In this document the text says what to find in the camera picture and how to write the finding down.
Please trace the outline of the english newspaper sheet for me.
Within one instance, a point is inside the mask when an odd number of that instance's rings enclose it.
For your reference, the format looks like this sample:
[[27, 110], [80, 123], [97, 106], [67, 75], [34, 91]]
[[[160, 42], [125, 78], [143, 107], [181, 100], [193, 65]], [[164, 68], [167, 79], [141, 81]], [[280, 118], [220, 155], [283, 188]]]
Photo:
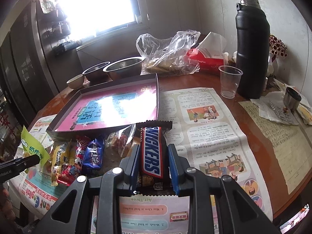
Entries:
[[49, 160], [43, 167], [38, 164], [8, 181], [9, 187], [24, 206], [39, 219], [50, 210], [67, 189], [65, 185], [53, 186], [51, 180], [52, 159], [56, 143], [47, 134], [46, 129], [54, 117], [55, 115], [50, 115], [38, 119], [29, 131], [49, 153]]
[[[159, 119], [172, 121], [166, 141], [189, 164], [211, 177], [231, 176], [272, 219], [260, 168], [230, 110], [214, 89], [190, 88], [160, 94]], [[187, 233], [189, 198], [122, 197], [122, 233]]]

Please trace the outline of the English newspaper sheet left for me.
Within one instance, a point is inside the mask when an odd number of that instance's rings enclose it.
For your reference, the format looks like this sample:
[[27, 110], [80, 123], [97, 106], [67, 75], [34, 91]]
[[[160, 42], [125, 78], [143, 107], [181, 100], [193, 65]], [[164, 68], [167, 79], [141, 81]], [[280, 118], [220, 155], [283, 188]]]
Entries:
[[9, 187], [24, 206], [39, 219], [50, 210], [67, 189], [65, 185], [53, 186], [51, 180], [52, 159], [56, 143], [47, 134], [46, 129], [54, 117], [55, 115], [50, 115], [38, 119], [29, 131], [49, 153], [49, 160], [43, 167], [38, 164], [8, 181]]

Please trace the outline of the red candy packet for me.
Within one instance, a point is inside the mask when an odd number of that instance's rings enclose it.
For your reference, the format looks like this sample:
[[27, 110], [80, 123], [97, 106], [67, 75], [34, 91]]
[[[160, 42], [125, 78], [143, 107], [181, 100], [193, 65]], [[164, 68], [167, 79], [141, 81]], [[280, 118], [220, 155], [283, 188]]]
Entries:
[[89, 137], [78, 136], [76, 140], [71, 143], [69, 162], [62, 169], [61, 174], [57, 178], [59, 184], [69, 186], [81, 174], [83, 158], [89, 142]]

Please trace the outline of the yellow snack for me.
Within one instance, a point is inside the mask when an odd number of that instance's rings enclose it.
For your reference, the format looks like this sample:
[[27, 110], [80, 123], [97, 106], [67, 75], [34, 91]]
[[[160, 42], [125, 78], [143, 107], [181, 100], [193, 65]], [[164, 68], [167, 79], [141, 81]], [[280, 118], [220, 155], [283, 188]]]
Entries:
[[58, 178], [68, 166], [71, 142], [58, 144], [54, 149], [51, 165], [51, 185], [58, 185]]

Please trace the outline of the green yellow snack packet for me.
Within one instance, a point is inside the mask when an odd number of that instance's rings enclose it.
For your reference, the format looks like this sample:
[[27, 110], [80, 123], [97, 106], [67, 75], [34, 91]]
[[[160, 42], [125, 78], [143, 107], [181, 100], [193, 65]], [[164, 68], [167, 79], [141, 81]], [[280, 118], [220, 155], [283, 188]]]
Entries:
[[28, 132], [25, 126], [21, 132], [21, 143], [25, 152], [29, 155], [37, 155], [40, 158], [41, 167], [43, 167], [50, 158], [50, 155], [43, 145]]

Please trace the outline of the black thermos flask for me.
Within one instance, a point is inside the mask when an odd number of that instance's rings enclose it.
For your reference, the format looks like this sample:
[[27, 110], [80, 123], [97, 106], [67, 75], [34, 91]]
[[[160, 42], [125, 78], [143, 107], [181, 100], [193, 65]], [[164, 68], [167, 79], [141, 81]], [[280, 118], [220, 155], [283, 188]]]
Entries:
[[270, 25], [258, 0], [240, 0], [236, 10], [236, 67], [243, 71], [238, 93], [244, 98], [258, 99], [268, 69]]

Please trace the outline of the English newspaper sheet right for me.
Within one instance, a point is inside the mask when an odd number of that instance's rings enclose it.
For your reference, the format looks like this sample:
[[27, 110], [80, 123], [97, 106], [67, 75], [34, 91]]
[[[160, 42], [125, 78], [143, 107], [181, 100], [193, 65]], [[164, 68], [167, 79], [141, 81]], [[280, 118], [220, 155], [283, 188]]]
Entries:
[[[260, 168], [230, 110], [214, 89], [190, 88], [160, 94], [159, 119], [172, 121], [166, 141], [189, 164], [211, 177], [231, 176], [272, 219]], [[122, 233], [187, 233], [189, 198], [122, 197]]]

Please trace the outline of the pink Chinese workbook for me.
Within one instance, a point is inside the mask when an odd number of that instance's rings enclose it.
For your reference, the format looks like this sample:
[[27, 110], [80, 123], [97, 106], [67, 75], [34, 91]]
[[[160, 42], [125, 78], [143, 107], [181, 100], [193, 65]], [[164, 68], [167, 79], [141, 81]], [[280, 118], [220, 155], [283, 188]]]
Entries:
[[155, 82], [80, 96], [61, 115], [56, 132], [78, 132], [135, 124], [157, 118]]

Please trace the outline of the decorated flower vase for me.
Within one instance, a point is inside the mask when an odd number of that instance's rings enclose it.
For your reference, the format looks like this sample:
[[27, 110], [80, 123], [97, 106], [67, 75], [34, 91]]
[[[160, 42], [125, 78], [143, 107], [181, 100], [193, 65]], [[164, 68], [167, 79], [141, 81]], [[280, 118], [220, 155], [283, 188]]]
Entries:
[[278, 60], [286, 58], [287, 55], [287, 46], [283, 41], [270, 34], [267, 77], [276, 75], [278, 71]]

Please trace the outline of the steel bowl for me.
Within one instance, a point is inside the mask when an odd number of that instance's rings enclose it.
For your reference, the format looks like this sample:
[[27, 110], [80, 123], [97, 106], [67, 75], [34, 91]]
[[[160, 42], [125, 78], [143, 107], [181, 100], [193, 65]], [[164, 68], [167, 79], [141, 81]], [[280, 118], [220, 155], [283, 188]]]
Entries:
[[109, 61], [98, 63], [90, 68], [86, 69], [82, 74], [90, 82], [100, 82], [107, 81], [109, 75], [107, 72], [104, 72], [103, 69], [110, 64]]
[[107, 65], [103, 71], [112, 80], [134, 77], [141, 74], [144, 57], [131, 57]]

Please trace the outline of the steel bowl far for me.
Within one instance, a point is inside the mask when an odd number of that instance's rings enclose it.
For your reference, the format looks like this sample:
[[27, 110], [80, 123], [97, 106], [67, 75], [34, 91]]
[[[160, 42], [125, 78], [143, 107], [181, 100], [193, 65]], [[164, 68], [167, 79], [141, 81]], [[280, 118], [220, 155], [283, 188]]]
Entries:
[[109, 75], [107, 72], [104, 72], [103, 69], [110, 64], [109, 61], [98, 63], [90, 68], [86, 69], [82, 74], [90, 82], [100, 82], [107, 81]]

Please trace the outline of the clear plastic bag with bread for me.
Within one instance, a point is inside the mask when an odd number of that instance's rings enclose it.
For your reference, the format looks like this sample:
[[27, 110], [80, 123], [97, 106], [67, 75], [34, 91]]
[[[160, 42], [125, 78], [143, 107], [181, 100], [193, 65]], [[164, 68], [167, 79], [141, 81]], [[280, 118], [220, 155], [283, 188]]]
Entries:
[[144, 58], [142, 73], [167, 77], [199, 72], [199, 62], [187, 56], [199, 37], [200, 32], [194, 30], [178, 31], [169, 39], [141, 34], [136, 40], [136, 49]]

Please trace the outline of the dark refrigerator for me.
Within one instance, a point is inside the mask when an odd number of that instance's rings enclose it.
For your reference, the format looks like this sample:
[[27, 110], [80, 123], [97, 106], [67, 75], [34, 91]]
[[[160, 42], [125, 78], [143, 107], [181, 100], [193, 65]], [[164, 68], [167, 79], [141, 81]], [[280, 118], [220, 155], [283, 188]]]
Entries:
[[37, 2], [28, 3], [1, 45], [2, 73], [8, 94], [25, 125], [59, 93], [44, 56], [37, 5]]

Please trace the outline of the red tissue pack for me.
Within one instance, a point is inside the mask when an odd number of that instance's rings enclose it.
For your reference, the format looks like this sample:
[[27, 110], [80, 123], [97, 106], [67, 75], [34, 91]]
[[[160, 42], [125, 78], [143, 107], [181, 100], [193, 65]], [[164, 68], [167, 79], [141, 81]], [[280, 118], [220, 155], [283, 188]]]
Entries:
[[224, 65], [224, 50], [227, 45], [225, 37], [209, 32], [196, 48], [190, 49], [186, 56], [192, 62], [198, 63], [200, 70], [219, 75], [219, 67]]

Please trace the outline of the clear plastic cup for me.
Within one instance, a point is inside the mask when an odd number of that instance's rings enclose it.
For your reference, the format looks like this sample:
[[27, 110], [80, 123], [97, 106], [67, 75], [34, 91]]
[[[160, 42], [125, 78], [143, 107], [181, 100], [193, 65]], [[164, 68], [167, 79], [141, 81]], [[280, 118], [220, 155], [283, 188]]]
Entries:
[[234, 66], [219, 66], [221, 95], [227, 99], [233, 99], [243, 75], [243, 71]]

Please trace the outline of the handwritten paper sheet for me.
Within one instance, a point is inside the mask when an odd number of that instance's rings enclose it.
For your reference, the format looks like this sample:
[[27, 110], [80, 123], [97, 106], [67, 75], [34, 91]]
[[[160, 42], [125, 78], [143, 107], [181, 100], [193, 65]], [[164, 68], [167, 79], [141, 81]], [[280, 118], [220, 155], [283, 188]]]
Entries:
[[311, 145], [299, 126], [284, 125], [259, 116], [259, 108], [251, 101], [239, 103], [272, 144], [283, 173], [288, 193], [300, 184], [311, 169]]

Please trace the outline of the grey cardboard box tray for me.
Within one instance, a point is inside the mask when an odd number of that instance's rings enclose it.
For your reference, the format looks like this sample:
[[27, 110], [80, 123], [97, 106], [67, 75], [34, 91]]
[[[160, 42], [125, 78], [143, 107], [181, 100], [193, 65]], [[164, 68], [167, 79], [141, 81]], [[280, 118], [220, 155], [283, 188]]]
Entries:
[[56, 139], [97, 136], [158, 118], [159, 83], [145, 74], [78, 90], [46, 129]]

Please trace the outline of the small steel cup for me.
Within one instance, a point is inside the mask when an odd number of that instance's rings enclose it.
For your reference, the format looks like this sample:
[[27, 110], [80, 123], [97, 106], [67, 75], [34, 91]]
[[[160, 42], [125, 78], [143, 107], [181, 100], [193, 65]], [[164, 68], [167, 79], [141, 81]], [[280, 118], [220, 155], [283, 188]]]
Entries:
[[301, 102], [301, 95], [291, 87], [285, 89], [285, 95], [283, 99], [285, 107], [295, 112]]

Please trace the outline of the steel bowl near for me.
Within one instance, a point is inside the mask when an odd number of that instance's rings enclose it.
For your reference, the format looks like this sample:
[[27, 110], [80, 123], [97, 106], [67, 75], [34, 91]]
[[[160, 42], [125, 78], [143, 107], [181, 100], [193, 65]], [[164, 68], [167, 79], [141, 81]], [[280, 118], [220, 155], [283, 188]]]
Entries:
[[141, 74], [144, 57], [131, 57], [107, 65], [103, 71], [112, 80], [134, 77]]

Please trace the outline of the blue Oreo packet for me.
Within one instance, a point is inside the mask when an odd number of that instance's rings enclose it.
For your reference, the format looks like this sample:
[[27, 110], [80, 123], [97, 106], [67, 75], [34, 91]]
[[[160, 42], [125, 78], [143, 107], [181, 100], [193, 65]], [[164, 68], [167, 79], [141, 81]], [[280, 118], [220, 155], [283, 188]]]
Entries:
[[95, 174], [100, 171], [103, 163], [104, 139], [97, 137], [89, 142], [82, 162], [82, 173], [85, 175]]

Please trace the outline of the white ceramic bowl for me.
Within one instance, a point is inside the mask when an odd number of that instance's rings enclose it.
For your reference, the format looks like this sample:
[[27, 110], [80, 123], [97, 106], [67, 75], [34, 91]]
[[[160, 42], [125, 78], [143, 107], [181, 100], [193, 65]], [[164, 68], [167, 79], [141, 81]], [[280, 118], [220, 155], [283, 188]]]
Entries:
[[70, 80], [68, 80], [67, 85], [69, 88], [73, 90], [77, 90], [83, 86], [84, 81], [85, 81], [85, 76], [83, 74], [79, 74], [71, 78]]

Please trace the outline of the Snickers chocolate bar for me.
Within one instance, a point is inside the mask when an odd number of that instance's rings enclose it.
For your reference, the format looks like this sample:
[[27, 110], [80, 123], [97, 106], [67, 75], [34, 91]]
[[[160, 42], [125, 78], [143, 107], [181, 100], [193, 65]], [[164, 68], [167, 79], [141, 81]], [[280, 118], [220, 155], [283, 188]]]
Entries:
[[140, 171], [137, 189], [158, 195], [170, 188], [169, 153], [165, 139], [172, 121], [147, 121], [140, 125]]

